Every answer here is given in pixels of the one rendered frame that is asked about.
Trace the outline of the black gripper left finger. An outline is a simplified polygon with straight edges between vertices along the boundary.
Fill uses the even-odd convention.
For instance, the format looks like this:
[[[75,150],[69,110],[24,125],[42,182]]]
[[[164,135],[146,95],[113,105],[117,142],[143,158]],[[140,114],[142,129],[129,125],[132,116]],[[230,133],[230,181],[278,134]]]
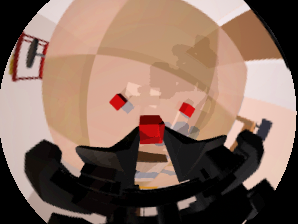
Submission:
[[[112,148],[78,145],[76,153],[84,164],[117,169],[128,189],[133,189],[138,151],[140,151],[138,144],[140,144],[140,127],[133,128],[128,136],[122,137],[122,140],[112,145]]]

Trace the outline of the red cube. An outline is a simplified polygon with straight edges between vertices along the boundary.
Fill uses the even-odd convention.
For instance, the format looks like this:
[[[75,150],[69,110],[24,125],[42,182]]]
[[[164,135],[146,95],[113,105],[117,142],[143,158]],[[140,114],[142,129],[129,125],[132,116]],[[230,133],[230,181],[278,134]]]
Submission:
[[[194,109],[192,105],[186,104],[186,103],[182,103],[181,108],[178,109],[178,111],[184,113],[184,115],[188,116],[188,117],[192,117]]]
[[[122,96],[121,93],[116,93],[116,95],[113,96],[113,99],[109,101],[109,104],[112,104],[113,107],[117,109],[117,111],[125,103],[128,103],[128,99],[126,99],[126,97]]]
[[[162,143],[164,120],[160,115],[140,116],[140,144]]]

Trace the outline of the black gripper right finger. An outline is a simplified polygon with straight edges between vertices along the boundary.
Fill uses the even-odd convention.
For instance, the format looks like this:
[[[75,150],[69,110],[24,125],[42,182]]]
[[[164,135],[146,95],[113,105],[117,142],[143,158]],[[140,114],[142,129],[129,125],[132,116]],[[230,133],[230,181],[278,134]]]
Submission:
[[[190,139],[190,137],[184,136],[172,128],[164,127],[162,140],[164,140],[166,151],[168,151],[170,161],[172,161],[178,183],[184,183],[184,181],[189,180],[190,172],[196,168],[196,164],[205,152],[221,147],[222,144],[225,145],[227,135],[198,141]]]

